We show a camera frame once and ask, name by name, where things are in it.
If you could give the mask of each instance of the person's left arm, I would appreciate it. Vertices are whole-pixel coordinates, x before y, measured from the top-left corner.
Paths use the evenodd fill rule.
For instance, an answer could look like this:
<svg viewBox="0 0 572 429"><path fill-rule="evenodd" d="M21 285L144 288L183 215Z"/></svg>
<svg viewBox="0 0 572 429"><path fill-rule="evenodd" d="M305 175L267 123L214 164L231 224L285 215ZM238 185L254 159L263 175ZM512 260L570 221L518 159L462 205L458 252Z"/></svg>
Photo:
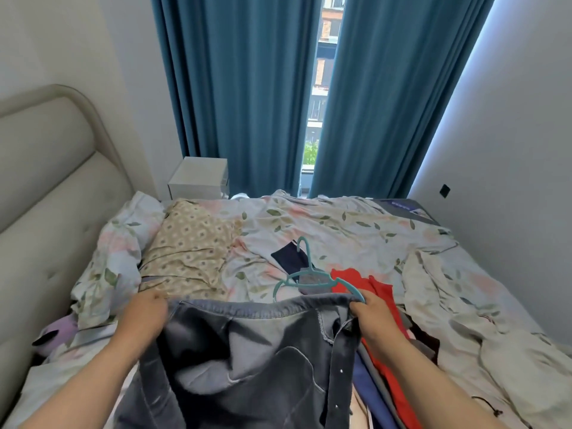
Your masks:
<svg viewBox="0 0 572 429"><path fill-rule="evenodd" d="M167 302L157 291L128 303L110 342L20 427L101 429L129 371L167 320Z"/></svg>

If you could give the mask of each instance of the white nightstand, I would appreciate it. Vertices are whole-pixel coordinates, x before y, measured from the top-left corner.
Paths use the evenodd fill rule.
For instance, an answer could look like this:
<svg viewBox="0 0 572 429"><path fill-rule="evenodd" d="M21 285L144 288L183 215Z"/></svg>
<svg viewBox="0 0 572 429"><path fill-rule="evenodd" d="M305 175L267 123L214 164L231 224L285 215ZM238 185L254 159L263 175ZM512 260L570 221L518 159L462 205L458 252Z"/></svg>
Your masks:
<svg viewBox="0 0 572 429"><path fill-rule="evenodd" d="M185 157L169 181L171 199L228 198L228 165L223 158Z"/></svg>

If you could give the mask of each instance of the beige upholstered headboard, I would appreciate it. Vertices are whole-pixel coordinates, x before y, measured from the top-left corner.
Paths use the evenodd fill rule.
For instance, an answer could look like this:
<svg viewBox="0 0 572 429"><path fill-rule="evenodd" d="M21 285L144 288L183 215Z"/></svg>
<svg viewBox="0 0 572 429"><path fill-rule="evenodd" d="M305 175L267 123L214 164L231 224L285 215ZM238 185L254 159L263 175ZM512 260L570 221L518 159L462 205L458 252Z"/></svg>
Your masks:
<svg viewBox="0 0 572 429"><path fill-rule="evenodd" d="M51 85L0 102L0 422L30 344L66 314L101 228L132 194L81 93Z"/></svg>

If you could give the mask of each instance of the person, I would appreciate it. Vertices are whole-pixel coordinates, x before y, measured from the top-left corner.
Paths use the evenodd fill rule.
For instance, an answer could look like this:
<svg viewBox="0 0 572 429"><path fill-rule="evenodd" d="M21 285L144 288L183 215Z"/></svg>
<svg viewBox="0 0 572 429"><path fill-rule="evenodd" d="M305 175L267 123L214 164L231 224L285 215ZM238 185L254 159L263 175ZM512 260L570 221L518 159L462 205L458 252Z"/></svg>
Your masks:
<svg viewBox="0 0 572 429"><path fill-rule="evenodd" d="M424 429L506 429L410 344L382 299L366 290L362 294L365 304L350 303L361 333L397 377ZM160 292L135 295L110 342L21 428L102 428L125 377L167 322L167 311Z"/></svg>

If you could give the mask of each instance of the person's right hand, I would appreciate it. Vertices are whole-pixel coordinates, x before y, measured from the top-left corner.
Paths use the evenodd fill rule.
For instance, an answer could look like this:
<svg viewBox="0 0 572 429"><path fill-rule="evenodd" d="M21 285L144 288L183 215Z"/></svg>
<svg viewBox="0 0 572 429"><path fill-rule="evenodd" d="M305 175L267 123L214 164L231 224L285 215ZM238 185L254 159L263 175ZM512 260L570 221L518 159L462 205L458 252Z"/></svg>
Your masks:
<svg viewBox="0 0 572 429"><path fill-rule="evenodd" d="M349 303L352 313L358 318L361 335L375 356L384 364L389 363L389 353L396 346L408 343L395 323L386 302L367 290L360 290L366 303Z"/></svg>
<svg viewBox="0 0 572 429"><path fill-rule="evenodd" d="M119 317L110 345L137 360L167 323L166 295L155 289L135 294Z"/></svg>

